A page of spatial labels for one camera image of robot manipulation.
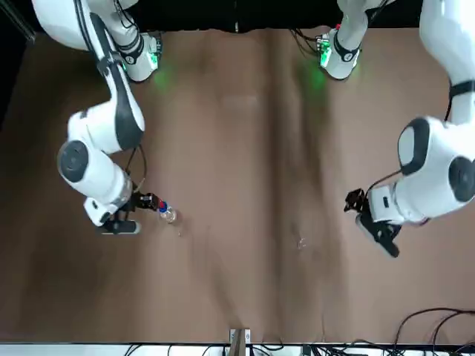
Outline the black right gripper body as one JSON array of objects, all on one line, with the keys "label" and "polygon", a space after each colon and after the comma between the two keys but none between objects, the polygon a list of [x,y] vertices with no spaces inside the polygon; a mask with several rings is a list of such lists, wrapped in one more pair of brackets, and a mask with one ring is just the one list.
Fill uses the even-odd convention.
[{"label": "black right gripper body", "polygon": [[157,203],[150,200],[149,194],[150,193],[143,194],[139,191],[134,192],[127,202],[127,211],[136,211],[137,209],[151,210],[150,205]]}]

